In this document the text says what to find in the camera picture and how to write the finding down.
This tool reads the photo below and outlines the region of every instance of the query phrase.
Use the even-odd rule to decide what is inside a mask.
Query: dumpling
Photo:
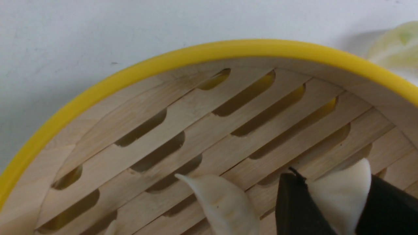
[[[258,235],[260,219],[239,187],[215,175],[175,176],[193,190],[215,235]]]
[[[354,235],[372,182],[370,164],[353,166],[308,183],[308,190],[324,218],[338,235]]]
[[[116,235],[116,220],[109,224],[104,235]]]

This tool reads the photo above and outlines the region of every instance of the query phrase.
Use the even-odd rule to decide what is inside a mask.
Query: yellow plastic rim
[[[418,87],[362,58],[311,43],[254,39],[207,43],[172,51],[128,67],[81,93],[55,113],[19,150],[0,176],[0,211],[20,176],[44,146],[68,123],[105,97],[147,77],[207,61],[248,56],[304,59],[368,78],[418,107]]]

